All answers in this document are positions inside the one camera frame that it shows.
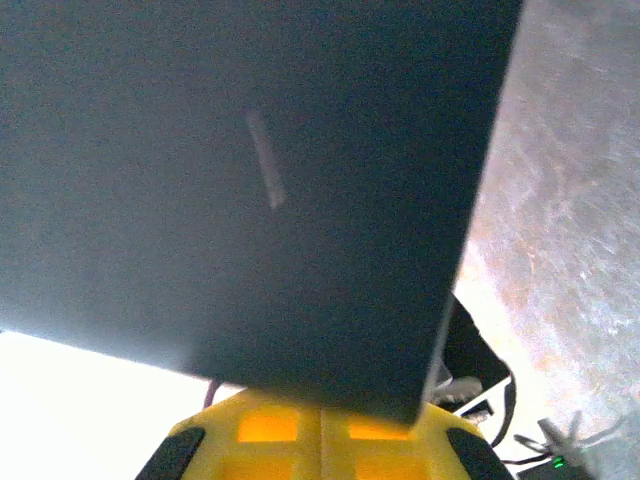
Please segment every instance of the black object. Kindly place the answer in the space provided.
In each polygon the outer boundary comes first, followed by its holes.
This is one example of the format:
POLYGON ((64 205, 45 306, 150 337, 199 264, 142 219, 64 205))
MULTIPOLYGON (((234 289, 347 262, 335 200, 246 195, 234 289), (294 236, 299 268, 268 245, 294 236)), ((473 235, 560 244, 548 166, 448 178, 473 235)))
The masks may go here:
POLYGON ((503 460, 502 463, 505 465, 529 465, 530 463, 541 462, 551 457, 551 453, 542 453, 540 455, 536 455, 535 457, 524 458, 522 460, 503 460))
POLYGON ((136 480, 180 480, 204 435, 204 428, 193 427, 165 438, 136 480))
POLYGON ((594 480, 594 477, 582 467, 565 464, 556 468, 553 462, 518 472, 518 478, 520 480, 594 480))
MULTIPOLYGON (((442 353, 442 361, 453 378, 475 377, 485 391, 509 377, 509 367, 494 353, 480 335, 473 318, 465 306, 454 298, 449 333, 442 353)), ((449 412, 460 409, 460 404, 444 404, 449 412)))
POLYGON ((447 437, 471 480, 511 480, 513 478, 491 446, 482 438, 461 428, 448 429, 447 437))
POLYGON ((12 4, 0 328, 412 422, 519 9, 12 4))

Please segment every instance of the gray speckled surface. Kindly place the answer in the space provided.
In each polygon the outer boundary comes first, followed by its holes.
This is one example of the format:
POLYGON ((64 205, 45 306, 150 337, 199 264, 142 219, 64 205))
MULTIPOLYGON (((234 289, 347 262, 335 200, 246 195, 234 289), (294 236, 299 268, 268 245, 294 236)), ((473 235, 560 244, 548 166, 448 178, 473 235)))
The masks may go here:
MULTIPOLYGON (((576 411, 581 437, 637 419, 637 0, 528 2, 458 289, 488 338, 513 340, 498 342, 504 356, 526 350, 559 426, 576 411), (506 333, 491 332, 499 322, 483 318, 487 299, 468 293, 479 282, 505 313, 506 333)), ((602 478, 639 478, 637 424, 621 429, 616 455, 591 455, 602 478)))

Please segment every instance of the wire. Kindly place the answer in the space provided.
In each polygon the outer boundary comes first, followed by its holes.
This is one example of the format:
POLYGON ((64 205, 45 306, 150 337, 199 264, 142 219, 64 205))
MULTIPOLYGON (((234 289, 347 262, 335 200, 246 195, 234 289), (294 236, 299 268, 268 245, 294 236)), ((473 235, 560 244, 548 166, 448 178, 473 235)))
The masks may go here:
POLYGON ((515 434, 513 439, 518 442, 523 447, 527 447, 529 450, 533 450, 536 453, 547 453, 549 449, 542 445, 540 442, 536 442, 535 440, 525 437, 524 435, 515 434))
POLYGON ((524 460, 502 460, 505 465, 528 465, 530 463, 541 462, 551 457, 551 452, 547 452, 537 457, 525 458, 524 460))
POLYGON ((509 430, 516 409, 516 377, 513 375, 511 369, 509 369, 509 375, 511 376, 511 383, 504 388, 504 420, 502 421, 502 426, 496 438, 491 442, 492 448, 500 445, 502 440, 507 436, 507 431, 509 430))

